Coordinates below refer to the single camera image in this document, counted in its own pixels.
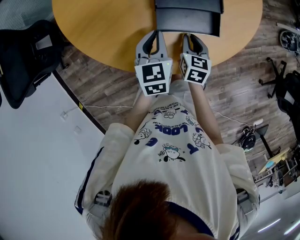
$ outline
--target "black office chair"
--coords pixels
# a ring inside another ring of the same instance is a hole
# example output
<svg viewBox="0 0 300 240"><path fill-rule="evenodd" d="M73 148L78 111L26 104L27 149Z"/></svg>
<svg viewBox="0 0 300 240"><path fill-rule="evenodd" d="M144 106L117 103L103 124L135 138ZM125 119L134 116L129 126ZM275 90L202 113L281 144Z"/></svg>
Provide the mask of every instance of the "black office chair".
<svg viewBox="0 0 300 240"><path fill-rule="evenodd" d="M263 83L260 79L259 83L261 85L275 84L272 95L268 94L268 97L271 98L274 93L276 94L279 109L289 115L295 130L297 141L300 141L300 74L297 71L293 71L293 73L288 73L284 78L286 62L281 62L281 64L283 64L283 69L279 74L273 60L270 58L267 60L272 62L276 78L267 83Z"/></svg>
<svg viewBox="0 0 300 240"><path fill-rule="evenodd" d="M46 20L26 30L0 30L0 84L12 108L57 68L65 45L57 25Z"/></svg>

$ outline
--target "cartoon character print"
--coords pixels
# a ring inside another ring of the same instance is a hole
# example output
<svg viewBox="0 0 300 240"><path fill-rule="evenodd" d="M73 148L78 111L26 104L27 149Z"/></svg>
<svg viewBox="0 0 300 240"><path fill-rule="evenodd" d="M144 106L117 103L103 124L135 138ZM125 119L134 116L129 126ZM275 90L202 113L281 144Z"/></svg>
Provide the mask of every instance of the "cartoon character print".
<svg viewBox="0 0 300 240"><path fill-rule="evenodd" d="M197 126L199 125L199 123L197 122L197 120L193 117L187 117L187 122L192 125L192 126Z"/></svg>
<svg viewBox="0 0 300 240"><path fill-rule="evenodd" d="M150 129L142 128L139 131L139 134L137 135L137 138L135 139L135 145L138 145L140 143L141 139L148 138L151 134L152 134L152 132L150 131Z"/></svg>
<svg viewBox="0 0 300 240"><path fill-rule="evenodd" d="M174 115L176 114L176 110L179 110L180 108L176 109L168 109L166 111L163 111L165 113L164 117L165 118L174 118Z"/></svg>
<svg viewBox="0 0 300 240"><path fill-rule="evenodd" d="M176 159L178 159L180 162L182 162L182 161L185 162L186 161L183 157L180 157L180 153L178 152L179 149L177 147L172 146L168 143L165 143L163 145L163 148L164 148L164 151L166 153L166 156L164 157L165 162L167 162L169 160L174 161Z"/></svg>
<svg viewBox="0 0 300 240"><path fill-rule="evenodd" d="M203 137L202 134L194 133L193 134L193 140L194 140L197 147L205 148L205 146L207 146L211 149L210 142L207 141L207 139L205 137Z"/></svg>

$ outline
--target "person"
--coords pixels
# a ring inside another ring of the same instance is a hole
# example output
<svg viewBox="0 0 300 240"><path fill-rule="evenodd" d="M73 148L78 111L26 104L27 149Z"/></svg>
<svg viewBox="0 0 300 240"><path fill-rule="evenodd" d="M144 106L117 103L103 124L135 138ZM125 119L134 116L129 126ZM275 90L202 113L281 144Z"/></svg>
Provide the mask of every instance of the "person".
<svg viewBox="0 0 300 240"><path fill-rule="evenodd" d="M202 86L176 80L168 94L138 94L124 124L109 126L75 207L97 239L236 240L259 194Z"/></svg>

